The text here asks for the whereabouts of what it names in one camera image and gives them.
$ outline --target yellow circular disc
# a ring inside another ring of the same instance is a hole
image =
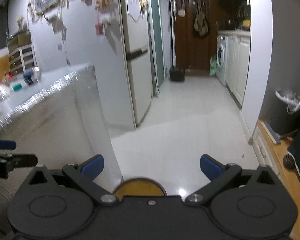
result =
[[[127,180],[116,188],[114,194],[122,200],[123,196],[165,196],[160,184],[150,179]]]

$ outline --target black circular cap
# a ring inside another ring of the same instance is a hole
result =
[[[239,211],[249,217],[262,218],[269,216],[274,210],[274,203],[267,197],[246,196],[237,203]]]
[[[226,190],[212,200],[210,211],[225,232],[251,240],[280,237],[298,214],[289,194],[268,184]]]
[[[31,239],[61,239],[80,230],[92,212],[91,199],[78,190],[34,185],[16,194],[7,216],[16,231]]]
[[[29,210],[37,217],[56,217],[66,210],[67,202],[59,196],[43,196],[34,199]]]

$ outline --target plastic bag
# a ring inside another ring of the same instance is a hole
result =
[[[210,76],[216,75],[216,69],[217,69],[217,55],[214,55],[210,58]]]
[[[290,90],[276,90],[275,95],[288,105],[288,114],[294,114],[300,109],[300,96]]]

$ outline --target door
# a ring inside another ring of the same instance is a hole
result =
[[[122,26],[135,122],[139,125],[152,100],[148,20],[141,8],[132,10],[128,2],[121,0]]]
[[[150,22],[152,21],[152,47],[154,48],[154,60],[157,71],[157,82],[159,88],[164,82],[165,70],[163,62],[163,48],[162,48],[162,33],[161,33],[161,22],[160,22],[160,9],[159,0],[150,0]]]
[[[174,23],[176,65],[186,69],[210,73],[210,57],[217,51],[218,0],[201,0],[209,32],[201,37],[194,30],[197,0],[176,0],[177,16]],[[186,11],[185,17],[178,10]]]
[[[237,69],[234,83],[234,95],[242,105],[244,92],[246,90],[247,76],[250,60],[250,38],[237,38]]]
[[[234,75],[234,57],[235,57],[235,43],[236,36],[229,36],[228,41],[228,62],[227,62],[227,71],[226,71],[226,83],[230,90],[233,90],[233,75]]]
[[[221,71],[222,68],[224,67],[225,64],[225,47],[223,44],[219,44],[218,45],[218,50],[217,50],[217,67],[219,68],[219,70]]]

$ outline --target white tile floor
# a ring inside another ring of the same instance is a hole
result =
[[[216,78],[167,81],[137,130],[112,135],[124,179],[151,178],[168,195],[187,196],[210,182],[200,170],[202,154],[224,164],[257,168],[238,112],[230,93]]]

